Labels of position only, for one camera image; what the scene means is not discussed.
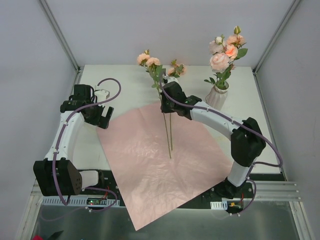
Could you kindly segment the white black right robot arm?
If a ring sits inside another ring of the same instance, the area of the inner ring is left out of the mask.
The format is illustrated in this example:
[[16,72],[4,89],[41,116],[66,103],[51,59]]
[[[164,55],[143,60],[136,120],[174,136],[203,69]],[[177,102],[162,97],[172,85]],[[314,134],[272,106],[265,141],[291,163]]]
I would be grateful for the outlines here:
[[177,113],[181,117],[202,123],[230,140],[233,159],[230,173],[213,188],[222,198],[237,197],[243,191],[252,164],[266,147],[266,141],[257,136],[262,133],[257,121],[249,117],[237,124],[230,116],[212,108],[201,98],[194,95],[187,97],[176,81],[162,85],[161,90],[163,113]]

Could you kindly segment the small peach rose stem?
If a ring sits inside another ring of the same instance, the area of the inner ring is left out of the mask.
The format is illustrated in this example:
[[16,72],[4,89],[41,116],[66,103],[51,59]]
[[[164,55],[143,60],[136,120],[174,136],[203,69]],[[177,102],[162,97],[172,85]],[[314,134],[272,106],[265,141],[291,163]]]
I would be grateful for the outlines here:
[[[150,56],[150,50],[147,49],[143,53],[139,54],[137,57],[137,64],[145,69],[145,71],[150,75],[153,80],[152,88],[157,90],[158,98],[162,101],[161,95],[161,88],[160,88],[160,80],[159,80],[159,72],[163,70],[163,66],[161,62],[156,57]],[[173,143],[172,143],[172,115],[169,114],[169,123],[167,123],[166,114],[162,113],[164,126],[165,126],[165,133],[166,133],[166,141],[167,141],[167,148],[169,158],[172,159],[172,150],[173,150]]]

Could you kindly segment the peach rose stem leafy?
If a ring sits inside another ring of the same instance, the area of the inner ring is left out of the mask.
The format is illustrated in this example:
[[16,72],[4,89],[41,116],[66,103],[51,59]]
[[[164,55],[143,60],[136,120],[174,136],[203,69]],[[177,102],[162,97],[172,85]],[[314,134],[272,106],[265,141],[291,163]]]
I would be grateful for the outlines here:
[[[186,66],[181,63],[177,63],[177,59],[171,61],[171,68],[168,70],[170,77],[179,78],[186,73]],[[173,128],[172,128],[172,114],[169,114],[169,131],[170,131],[170,150],[173,150]]]

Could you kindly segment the orange rose stem with bud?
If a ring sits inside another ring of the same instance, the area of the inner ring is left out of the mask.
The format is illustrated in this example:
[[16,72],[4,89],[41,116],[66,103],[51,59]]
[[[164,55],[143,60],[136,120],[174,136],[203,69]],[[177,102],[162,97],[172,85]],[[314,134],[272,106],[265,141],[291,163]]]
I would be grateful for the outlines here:
[[226,90],[226,80],[231,76],[231,71],[235,68],[235,61],[243,58],[248,49],[244,48],[246,44],[245,38],[241,35],[241,28],[236,25],[233,29],[233,34],[225,39],[224,35],[220,36],[221,39],[216,40],[219,46],[223,47],[223,52],[229,57],[229,66],[222,73],[217,73],[218,77],[217,87],[221,90]]

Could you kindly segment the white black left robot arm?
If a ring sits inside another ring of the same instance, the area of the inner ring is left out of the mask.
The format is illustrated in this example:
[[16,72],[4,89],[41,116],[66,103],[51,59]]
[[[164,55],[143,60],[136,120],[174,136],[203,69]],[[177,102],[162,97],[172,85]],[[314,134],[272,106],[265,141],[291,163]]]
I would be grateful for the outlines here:
[[107,129],[114,108],[100,103],[110,96],[108,90],[99,86],[77,84],[73,95],[60,106],[58,131],[43,160],[33,165],[33,172],[41,193],[45,197],[76,196],[85,188],[99,195],[105,191],[106,183],[101,170],[78,170],[73,164],[73,155],[78,133],[83,125]]

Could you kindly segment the pale pink rose stem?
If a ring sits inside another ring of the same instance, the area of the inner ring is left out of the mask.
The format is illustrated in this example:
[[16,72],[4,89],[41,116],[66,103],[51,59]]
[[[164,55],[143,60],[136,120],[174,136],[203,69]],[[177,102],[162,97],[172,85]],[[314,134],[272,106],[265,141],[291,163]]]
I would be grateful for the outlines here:
[[204,80],[204,82],[210,83],[214,86],[217,86],[218,83],[217,74],[223,73],[224,70],[226,70],[226,68],[229,66],[230,61],[229,57],[223,52],[223,47],[218,45],[216,42],[218,39],[221,40],[220,36],[217,36],[209,43],[209,52],[212,54],[209,60],[209,66],[214,73],[215,79],[213,77],[209,77],[208,79]]

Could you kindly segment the pink wrapping paper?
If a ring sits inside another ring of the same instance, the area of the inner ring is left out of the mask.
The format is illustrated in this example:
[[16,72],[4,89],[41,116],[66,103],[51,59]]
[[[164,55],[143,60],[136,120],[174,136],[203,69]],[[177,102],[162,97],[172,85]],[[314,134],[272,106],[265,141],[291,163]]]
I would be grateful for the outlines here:
[[133,226],[140,230],[224,180],[232,161],[203,124],[178,115],[169,153],[160,104],[134,108],[97,131]]

